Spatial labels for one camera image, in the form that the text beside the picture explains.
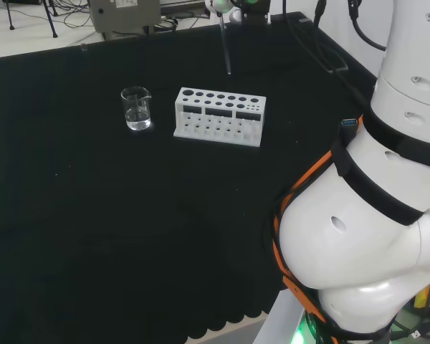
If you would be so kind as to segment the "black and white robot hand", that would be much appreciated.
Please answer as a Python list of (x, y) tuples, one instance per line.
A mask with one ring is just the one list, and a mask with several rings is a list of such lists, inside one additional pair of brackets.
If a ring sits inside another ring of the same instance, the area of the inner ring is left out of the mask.
[(225, 16), (234, 24), (268, 24), (270, 22), (270, 0), (210, 0), (206, 9), (218, 18)]

